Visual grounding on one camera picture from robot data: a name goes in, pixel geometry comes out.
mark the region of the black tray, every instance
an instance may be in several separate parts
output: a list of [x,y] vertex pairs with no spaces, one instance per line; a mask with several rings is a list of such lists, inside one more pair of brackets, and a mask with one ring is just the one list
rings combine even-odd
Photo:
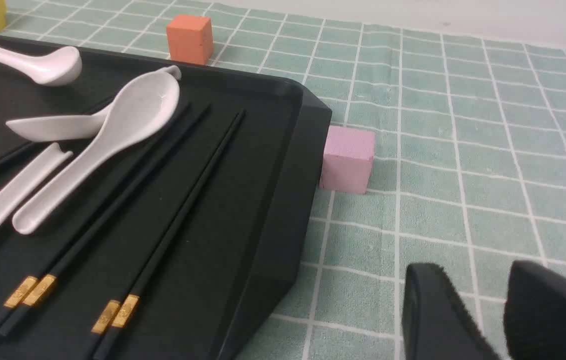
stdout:
[[[59,47],[5,36],[0,46],[32,55]],[[81,55],[81,77],[61,88],[35,85],[0,66],[0,188],[44,148],[12,135],[5,120],[97,110],[132,78],[173,64],[88,48]],[[111,358],[230,359],[292,286],[331,110],[292,80],[178,65],[179,109],[189,109],[168,134],[182,137],[177,150],[98,233],[34,316],[0,342],[0,359],[63,360],[80,353],[109,298],[129,282],[149,251],[156,229],[170,221],[166,209],[184,198],[183,189],[193,181],[188,174],[200,167],[240,110],[246,111],[241,127]],[[210,111],[196,120],[207,104]],[[19,235],[8,223],[0,228],[0,308],[65,237],[98,217],[89,212],[100,214],[97,209],[111,203],[106,194],[118,194],[115,184],[134,164],[143,164],[138,160],[146,145],[102,166],[35,235]],[[61,146],[79,151],[86,142]]]

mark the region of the pink foam cube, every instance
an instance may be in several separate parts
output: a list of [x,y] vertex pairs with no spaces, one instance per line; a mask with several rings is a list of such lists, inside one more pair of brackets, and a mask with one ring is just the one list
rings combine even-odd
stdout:
[[329,126],[319,186],[332,191],[364,194],[374,163],[374,133]]

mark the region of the spoon handle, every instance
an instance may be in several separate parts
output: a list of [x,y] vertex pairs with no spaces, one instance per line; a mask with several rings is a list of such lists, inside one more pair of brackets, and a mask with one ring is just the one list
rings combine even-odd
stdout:
[[95,139],[74,161],[50,180],[14,214],[14,229],[23,235],[33,233],[60,203],[76,190],[100,164],[111,158],[116,150],[101,146]]
[[0,191],[0,226],[20,202],[71,155],[71,151],[63,152],[58,143],[53,143],[3,187]]
[[31,71],[38,71],[33,56],[20,54],[0,47],[0,63],[10,66],[31,77]]

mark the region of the spoon bowl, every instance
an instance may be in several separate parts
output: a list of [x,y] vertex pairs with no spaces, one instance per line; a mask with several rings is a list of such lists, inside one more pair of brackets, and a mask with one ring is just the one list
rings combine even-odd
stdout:
[[59,48],[45,56],[32,56],[31,62],[37,71],[29,76],[37,84],[48,87],[70,84],[82,71],[81,53],[73,46]]
[[162,129],[179,96],[177,80],[166,72],[153,71],[131,80],[114,99],[91,144],[14,214],[14,228],[25,235],[34,232],[100,164]]
[[98,134],[107,114],[62,115],[18,118],[5,123],[9,129],[32,142],[89,139]]

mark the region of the gold chopstick tip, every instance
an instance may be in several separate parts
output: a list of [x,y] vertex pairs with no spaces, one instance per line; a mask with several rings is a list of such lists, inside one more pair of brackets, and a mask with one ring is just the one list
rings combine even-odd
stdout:
[[46,294],[49,288],[52,287],[54,282],[56,282],[56,276],[49,273],[45,275],[45,277],[42,280],[40,280],[40,282],[36,285],[36,287],[34,287],[32,292],[30,292],[28,296],[25,297],[25,300],[23,300],[23,304],[28,306],[34,306],[35,303],[39,301],[41,297],[43,297]]
[[18,285],[18,288],[13,292],[13,294],[11,294],[9,299],[5,301],[3,306],[11,309],[17,307],[17,305],[20,304],[20,301],[29,294],[29,291],[36,285],[37,282],[38,278],[35,276],[27,276],[25,280]]
[[99,335],[105,332],[105,330],[109,326],[109,323],[112,321],[114,315],[116,314],[118,307],[120,307],[120,304],[121,303],[116,300],[109,300],[109,303],[107,303],[107,306],[105,306],[103,312],[100,313],[100,316],[98,317],[98,320],[94,324],[93,328],[91,328],[91,332]]
[[138,304],[138,300],[140,297],[138,295],[129,294],[121,306],[121,309],[116,314],[114,321],[112,322],[112,326],[114,328],[123,328],[129,317],[132,316],[132,312],[134,312],[134,308]]

